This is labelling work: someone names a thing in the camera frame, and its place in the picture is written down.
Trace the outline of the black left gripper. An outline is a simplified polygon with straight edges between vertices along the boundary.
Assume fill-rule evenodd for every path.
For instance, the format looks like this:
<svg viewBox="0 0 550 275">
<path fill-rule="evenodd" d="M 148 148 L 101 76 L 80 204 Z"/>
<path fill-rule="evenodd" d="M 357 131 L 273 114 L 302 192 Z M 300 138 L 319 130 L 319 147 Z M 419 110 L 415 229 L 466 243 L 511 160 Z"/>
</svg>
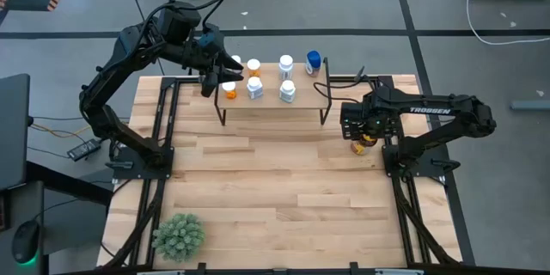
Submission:
<svg viewBox="0 0 550 275">
<path fill-rule="evenodd" d="M 239 82 L 244 79 L 243 66 L 235 61 L 220 46 L 184 45 L 184 66 L 200 71 L 212 71 L 214 64 L 219 66 L 219 82 Z M 217 73 L 210 72 L 201 77 L 201 95 L 208 98 L 217 87 Z"/>
</svg>

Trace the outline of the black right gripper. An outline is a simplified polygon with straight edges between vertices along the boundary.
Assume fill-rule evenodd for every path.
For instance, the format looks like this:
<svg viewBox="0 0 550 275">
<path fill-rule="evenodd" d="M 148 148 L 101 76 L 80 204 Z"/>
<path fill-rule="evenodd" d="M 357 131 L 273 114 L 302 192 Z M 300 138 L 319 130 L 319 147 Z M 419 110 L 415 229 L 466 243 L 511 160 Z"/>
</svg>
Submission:
<svg viewBox="0 0 550 275">
<path fill-rule="evenodd" d="M 390 138 L 402 135 L 400 110 L 373 94 L 361 102 L 344 102 L 340 107 L 339 123 L 343 139 Z"/>
</svg>

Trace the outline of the brown bottle yellow cap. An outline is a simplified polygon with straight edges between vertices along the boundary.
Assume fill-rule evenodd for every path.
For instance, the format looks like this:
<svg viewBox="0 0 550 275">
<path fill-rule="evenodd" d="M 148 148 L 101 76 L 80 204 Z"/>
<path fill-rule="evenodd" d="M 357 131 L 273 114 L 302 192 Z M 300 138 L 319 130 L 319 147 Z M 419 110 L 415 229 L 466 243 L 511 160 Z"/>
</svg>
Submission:
<svg viewBox="0 0 550 275">
<path fill-rule="evenodd" d="M 351 142 L 351 151 L 358 155 L 366 155 L 377 144 L 378 139 L 368 135 L 362 135 L 358 140 Z"/>
</svg>

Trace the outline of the white bottle blue-striped label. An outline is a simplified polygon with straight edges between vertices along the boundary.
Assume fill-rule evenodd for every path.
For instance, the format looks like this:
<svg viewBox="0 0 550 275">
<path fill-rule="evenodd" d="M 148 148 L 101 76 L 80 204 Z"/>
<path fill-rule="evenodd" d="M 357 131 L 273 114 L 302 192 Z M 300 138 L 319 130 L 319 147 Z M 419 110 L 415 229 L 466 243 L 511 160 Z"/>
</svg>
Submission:
<svg viewBox="0 0 550 275">
<path fill-rule="evenodd" d="M 279 98 L 287 103 L 292 103 L 296 97 L 296 86 L 291 80 L 284 80 L 279 88 Z"/>
<path fill-rule="evenodd" d="M 247 91 L 251 100 L 259 99 L 263 95 L 263 84 L 258 76 L 248 78 Z"/>
</svg>

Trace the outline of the round white bottle barcode label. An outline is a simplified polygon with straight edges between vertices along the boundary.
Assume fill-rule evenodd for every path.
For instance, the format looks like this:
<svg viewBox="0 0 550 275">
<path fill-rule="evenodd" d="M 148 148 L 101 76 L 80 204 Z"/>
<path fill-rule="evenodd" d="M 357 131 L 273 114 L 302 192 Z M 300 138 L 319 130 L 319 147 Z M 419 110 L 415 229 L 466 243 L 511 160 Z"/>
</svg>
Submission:
<svg viewBox="0 0 550 275">
<path fill-rule="evenodd" d="M 284 80 L 290 80 L 293 72 L 293 57 L 291 55 L 282 55 L 278 63 L 279 78 Z"/>
</svg>

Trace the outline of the blue-capped Tums bottle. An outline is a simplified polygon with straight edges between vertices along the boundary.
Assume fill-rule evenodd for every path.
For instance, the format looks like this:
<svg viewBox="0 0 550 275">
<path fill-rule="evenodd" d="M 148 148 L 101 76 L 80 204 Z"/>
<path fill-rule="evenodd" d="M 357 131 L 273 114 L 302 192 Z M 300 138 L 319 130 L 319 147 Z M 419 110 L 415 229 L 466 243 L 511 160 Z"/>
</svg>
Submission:
<svg viewBox="0 0 550 275">
<path fill-rule="evenodd" d="M 307 53 L 305 70 L 309 76 L 318 76 L 321 70 L 321 55 L 316 50 Z"/>
</svg>

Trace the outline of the wooden shelf black metal legs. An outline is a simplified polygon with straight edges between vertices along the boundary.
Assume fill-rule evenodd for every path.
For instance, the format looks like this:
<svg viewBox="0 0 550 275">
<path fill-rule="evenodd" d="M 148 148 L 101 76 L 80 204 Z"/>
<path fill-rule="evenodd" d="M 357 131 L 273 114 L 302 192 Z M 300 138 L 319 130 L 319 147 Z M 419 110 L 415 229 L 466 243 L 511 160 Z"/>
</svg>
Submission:
<svg viewBox="0 0 550 275">
<path fill-rule="evenodd" d="M 259 109 L 303 109 L 318 110 L 320 113 L 321 124 L 324 125 L 327 116 L 332 107 L 330 89 L 322 89 L 318 92 L 314 88 L 314 83 L 330 84 L 328 59 L 324 58 L 321 64 L 321 70 L 316 77 L 309 76 L 305 70 L 305 63 L 294 63 L 292 72 L 292 81 L 296 86 L 296 98 L 292 103 L 287 103 L 279 98 L 279 88 L 283 82 L 279 78 L 278 63 L 261 63 L 260 80 L 263 84 L 263 95 L 256 100 L 251 100 L 248 96 L 248 68 L 244 63 L 242 75 L 245 79 L 236 83 L 237 96 L 234 100 L 225 97 L 221 86 L 218 87 L 214 98 L 218 118 L 225 125 L 225 115 L 227 110 L 259 110 Z"/>
</svg>

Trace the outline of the black power adapter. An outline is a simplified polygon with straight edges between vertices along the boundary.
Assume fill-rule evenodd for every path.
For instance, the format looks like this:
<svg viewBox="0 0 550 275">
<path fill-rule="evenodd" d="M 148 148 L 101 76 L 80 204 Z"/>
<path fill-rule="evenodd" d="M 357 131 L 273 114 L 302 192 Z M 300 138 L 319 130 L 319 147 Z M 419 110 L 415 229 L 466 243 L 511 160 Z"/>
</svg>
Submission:
<svg viewBox="0 0 550 275">
<path fill-rule="evenodd" d="M 86 159 L 89 155 L 94 154 L 101 148 L 101 140 L 90 139 L 77 147 L 68 150 L 66 155 L 74 162 L 81 159 Z"/>
</svg>

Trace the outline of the small green artificial plant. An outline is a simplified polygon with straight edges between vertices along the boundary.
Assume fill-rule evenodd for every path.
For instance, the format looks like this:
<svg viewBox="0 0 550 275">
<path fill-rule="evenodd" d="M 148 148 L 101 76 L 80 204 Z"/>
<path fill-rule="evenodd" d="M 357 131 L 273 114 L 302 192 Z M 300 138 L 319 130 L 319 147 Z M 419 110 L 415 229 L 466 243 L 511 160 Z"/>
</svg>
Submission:
<svg viewBox="0 0 550 275">
<path fill-rule="evenodd" d="M 178 213 L 153 231 L 151 247 L 164 260 L 181 263 L 190 261 L 204 241 L 205 232 L 198 217 Z"/>
</svg>

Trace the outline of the grey metal table leg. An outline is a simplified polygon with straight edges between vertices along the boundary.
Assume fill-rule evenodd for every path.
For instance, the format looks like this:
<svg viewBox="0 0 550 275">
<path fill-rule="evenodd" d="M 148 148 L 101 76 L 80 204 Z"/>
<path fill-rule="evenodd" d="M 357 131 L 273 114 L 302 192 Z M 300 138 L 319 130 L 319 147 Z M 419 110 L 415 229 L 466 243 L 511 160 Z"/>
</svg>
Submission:
<svg viewBox="0 0 550 275">
<path fill-rule="evenodd" d="M 522 111 L 550 111 L 550 100 L 512 101 L 510 108 Z"/>
</svg>

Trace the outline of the dark desk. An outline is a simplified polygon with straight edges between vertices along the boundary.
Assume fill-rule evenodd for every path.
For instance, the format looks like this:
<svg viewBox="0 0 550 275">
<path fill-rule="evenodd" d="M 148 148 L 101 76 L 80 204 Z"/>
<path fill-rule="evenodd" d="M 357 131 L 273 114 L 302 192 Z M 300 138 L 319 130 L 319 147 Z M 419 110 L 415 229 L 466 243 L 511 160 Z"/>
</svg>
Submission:
<svg viewBox="0 0 550 275">
<path fill-rule="evenodd" d="M 0 192 L 0 275 L 48 274 L 49 257 L 45 253 L 47 210 L 44 203 L 47 189 L 105 206 L 110 204 L 113 196 L 112 191 L 92 182 L 28 162 L 25 181 Z M 11 253 L 12 239 L 18 226 L 32 219 L 40 224 L 39 250 L 34 262 L 19 265 Z"/>
</svg>

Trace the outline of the dark grey monitor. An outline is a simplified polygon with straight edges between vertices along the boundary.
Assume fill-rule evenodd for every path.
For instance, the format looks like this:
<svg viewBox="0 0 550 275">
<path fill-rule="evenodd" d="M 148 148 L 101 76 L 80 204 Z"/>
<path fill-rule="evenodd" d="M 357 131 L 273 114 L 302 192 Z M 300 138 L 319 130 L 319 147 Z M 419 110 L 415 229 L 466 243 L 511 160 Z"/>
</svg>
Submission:
<svg viewBox="0 0 550 275">
<path fill-rule="evenodd" d="M 30 76 L 0 78 L 0 192 L 25 181 Z"/>
</svg>

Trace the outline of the black computer mouse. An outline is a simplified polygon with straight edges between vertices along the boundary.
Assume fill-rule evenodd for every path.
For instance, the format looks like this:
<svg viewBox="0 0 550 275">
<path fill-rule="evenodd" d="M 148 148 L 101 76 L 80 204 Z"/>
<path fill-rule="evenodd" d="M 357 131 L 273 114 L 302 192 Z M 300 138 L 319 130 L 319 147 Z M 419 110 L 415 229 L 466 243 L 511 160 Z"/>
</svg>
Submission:
<svg viewBox="0 0 550 275">
<path fill-rule="evenodd" d="M 39 250 L 39 238 L 40 224 L 36 220 L 28 220 L 18 226 L 11 243 L 11 253 L 17 264 L 34 262 Z"/>
</svg>

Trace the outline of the black aluminium table frame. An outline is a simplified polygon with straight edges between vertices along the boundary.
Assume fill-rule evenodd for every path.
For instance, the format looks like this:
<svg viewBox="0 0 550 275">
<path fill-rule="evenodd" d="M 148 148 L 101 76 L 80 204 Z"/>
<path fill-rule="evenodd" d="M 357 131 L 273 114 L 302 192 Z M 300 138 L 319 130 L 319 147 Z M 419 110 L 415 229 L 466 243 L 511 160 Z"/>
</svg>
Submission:
<svg viewBox="0 0 550 275">
<path fill-rule="evenodd" d="M 214 99 L 190 78 L 139 80 L 131 127 L 170 136 L 171 177 L 132 180 L 111 202 L 103 241 L 121 248 L 156 193 L 160 210 L 129 257 L 143 271 L 181 275 L 371 274 L 434 262 L 394 199 L 382 146 L 364 156 L 341 137 L 339 103 L 324 125 L 318 110 L 231 110 L 221 124 Z M 193 214 L 205 241 L 188 262 L 164 260 L 153 231 Z"/>
</svg>

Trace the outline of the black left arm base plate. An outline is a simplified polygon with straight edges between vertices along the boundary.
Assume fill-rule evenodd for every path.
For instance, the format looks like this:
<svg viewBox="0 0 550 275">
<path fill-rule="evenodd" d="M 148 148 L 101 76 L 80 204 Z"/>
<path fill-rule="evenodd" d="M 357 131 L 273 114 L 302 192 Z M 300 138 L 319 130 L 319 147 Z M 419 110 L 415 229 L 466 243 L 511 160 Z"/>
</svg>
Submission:
<svg viewBox="0 0 550 275">
<path fill-rule="evenodd" d="M 174 148 L 163 148 L 162 151 L 162 162 L 156 164 L 152 159 L 144 159 L 135 150 L 123 147 L 107 166 L 113 170 L 114 179 L 166 180 L 172 174 Z"/>
</svg>

